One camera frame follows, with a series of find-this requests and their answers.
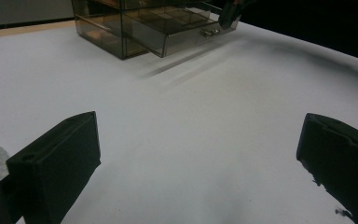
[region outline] open drawer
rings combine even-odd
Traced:
[[[239,19],[223,30],[220,13],[206,3],[124,11],[123,33],[162,58],[235,30]]]

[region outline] transparent drawer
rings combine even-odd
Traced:
[[[220,8],[205,3],[124,11],[123,33],[165,57],[234,31],[238,20],[223,30],[217,21],[220,13]]]
[[[118,9],[138,9],[148,7],[166,7],[179,4],[205,2],[202,0],[96,0]]]
[[[147,53],[145,48],[122,34],[122,14],[117,9],[90,0],[73,0],[72,3],[80,36],[120,59]]]

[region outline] white tabletop surface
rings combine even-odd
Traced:
[[[351,56],[245,24],[165,59],[121,61],[75,27],[0,37],[10,156],[87,111],[102,165],[62,223],[352,223],[296,160],[307,113],[358,129]]]

